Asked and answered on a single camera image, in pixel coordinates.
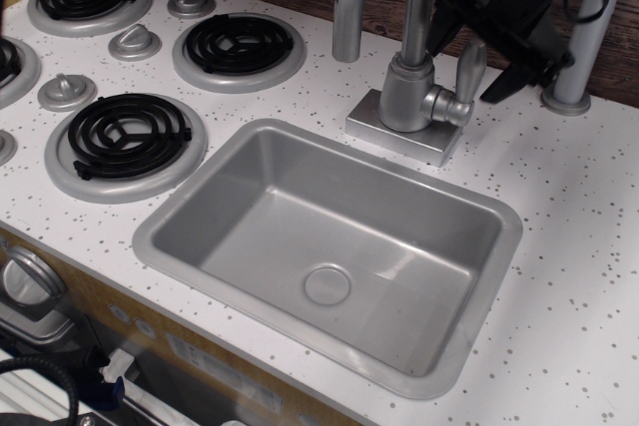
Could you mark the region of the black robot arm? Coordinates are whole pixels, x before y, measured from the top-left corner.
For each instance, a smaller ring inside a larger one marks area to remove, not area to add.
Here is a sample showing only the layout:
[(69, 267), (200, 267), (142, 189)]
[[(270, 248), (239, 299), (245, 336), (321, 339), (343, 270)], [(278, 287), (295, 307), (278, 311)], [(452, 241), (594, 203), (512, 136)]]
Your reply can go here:
[(554, 0), (433, 1), (436, 11), (427, 41), (431, 55), (438, 55), (462, 27), (468, 27), (509, 60), (481, 94), (484, 102), (499, 103), (527, 85), (547, 87), (575, 63), (548, 15)]

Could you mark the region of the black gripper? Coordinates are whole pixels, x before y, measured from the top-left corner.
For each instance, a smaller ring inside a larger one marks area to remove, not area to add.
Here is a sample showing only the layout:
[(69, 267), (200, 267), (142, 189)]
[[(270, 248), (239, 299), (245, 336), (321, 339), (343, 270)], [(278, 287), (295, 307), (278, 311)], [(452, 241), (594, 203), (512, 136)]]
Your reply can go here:
[(572, 54), (548, 14), (552, 0), (433, 2), (433, 55), (441, 53), (466, 26), (509, 61), (481, 94), (483, 102), (498, 104), (526, 86), (547, 87), (572, 65)]

